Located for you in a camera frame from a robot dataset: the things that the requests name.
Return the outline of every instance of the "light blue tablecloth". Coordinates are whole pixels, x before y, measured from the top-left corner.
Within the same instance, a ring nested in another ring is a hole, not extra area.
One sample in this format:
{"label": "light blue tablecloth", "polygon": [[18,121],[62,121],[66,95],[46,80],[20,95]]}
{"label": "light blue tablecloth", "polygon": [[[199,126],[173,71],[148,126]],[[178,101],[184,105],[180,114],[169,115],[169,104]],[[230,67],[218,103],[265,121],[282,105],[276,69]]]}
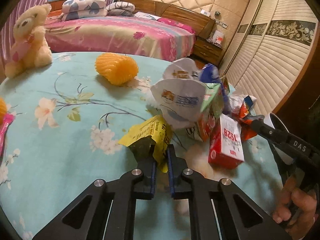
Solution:
{"label": "light blue tablecloth", "polygon": [[[99,54],[53,54],[50,67],[0,85],[9,112],[17,114],[0,166],[0,202],[23,239],[32,239],[95,179],[118,179],[136,167],[133,154],[116,142],[156,114],[147,110],[145,92],[170,62],[132,56],[138,77],[115,87],[94,69]],[[245,163],[226,171],[207,163],[208,143],[193,141],[184,131],[177,136],[176,152],[190,168],[210,179],[231,178],[266,212],[273,210],[281,179],[266,140],[257,136],[245,142]],[[137,202],[134,239],[190,238],[179,205],[167,192],[167,175],[158,173],[154,200]]]}

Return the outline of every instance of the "drawer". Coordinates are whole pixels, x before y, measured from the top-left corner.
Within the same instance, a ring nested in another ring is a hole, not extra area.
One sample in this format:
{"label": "drawer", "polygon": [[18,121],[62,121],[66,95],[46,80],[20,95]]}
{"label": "drawer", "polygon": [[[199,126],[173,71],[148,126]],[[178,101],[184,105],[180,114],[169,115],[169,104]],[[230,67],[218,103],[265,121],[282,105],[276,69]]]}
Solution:
{"label": "drawer", "polygon": [[193,54],[197,55],[200,58],[203,58],[204,60],[206,60],[214,65],[218,64],[219,56],[214,55],[214,54],[208,52],[207,50],[204,50],[202,48],[194,46],[193,47]]}
{"label": "drawer", "polygon": [[220,57],[220,54],[222,52],[222,49],[218,46],[210,44],[209,42],[203,41],[201,39],[196,40],[195,47],[198,47],[206,54],[213,54],[217,57]]}

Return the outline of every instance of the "plush toy ear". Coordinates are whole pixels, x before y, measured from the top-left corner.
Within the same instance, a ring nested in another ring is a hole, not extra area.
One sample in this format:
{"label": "plush toy ear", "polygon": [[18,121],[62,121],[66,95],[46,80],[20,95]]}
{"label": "plush toy ear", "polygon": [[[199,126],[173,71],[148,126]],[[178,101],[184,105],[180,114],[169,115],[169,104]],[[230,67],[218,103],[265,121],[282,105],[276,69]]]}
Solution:
{"label": "plush toy ear", "polygon": [[50,3],[45,3],[45,4],[42,5],[42,7],[45,8],[47,13],[50,13],[50,11],[51,11],[51,4]]}

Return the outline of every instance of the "white box on headboard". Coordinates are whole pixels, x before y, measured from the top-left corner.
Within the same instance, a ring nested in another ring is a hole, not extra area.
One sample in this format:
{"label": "white box on headboard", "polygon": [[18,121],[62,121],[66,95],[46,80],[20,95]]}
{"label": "white box on headboard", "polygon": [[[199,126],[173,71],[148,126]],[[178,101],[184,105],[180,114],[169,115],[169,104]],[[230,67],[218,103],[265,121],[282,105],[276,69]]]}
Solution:
{"label": "white box on headboard", "polygon": [[210,16],[210,12],[207,12],[207,11],[205,11],[205,10],[201,10],[201,12],[200,12],[201,14],[204,14],[204,15],[206,15],[206,16]]}

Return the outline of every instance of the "crumpled yellow packet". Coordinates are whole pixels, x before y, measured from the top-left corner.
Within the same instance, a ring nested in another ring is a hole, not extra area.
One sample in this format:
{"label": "crumpled yellow packet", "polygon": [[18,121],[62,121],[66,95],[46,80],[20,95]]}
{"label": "crumpled yellow packet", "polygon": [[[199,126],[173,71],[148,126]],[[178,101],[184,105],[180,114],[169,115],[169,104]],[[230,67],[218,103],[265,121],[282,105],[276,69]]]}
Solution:
{"label": "crumpled yellow packet", "polygon": [[[125,134],[118,143],[129,147],[141,138],[150,136],[155,142],[153,157],[158,163],[158,168],[162,172],[167,172],[168,167],[165,160],[165,151],[171,141],[172,130],[162,115],[156,115],[141,124],[132,126],[129,132]],[[146,147],[150,148],[150,141],[152,140],[149,140],[149,144],[148,141],[146,141],[146,144],[148,144]]]}

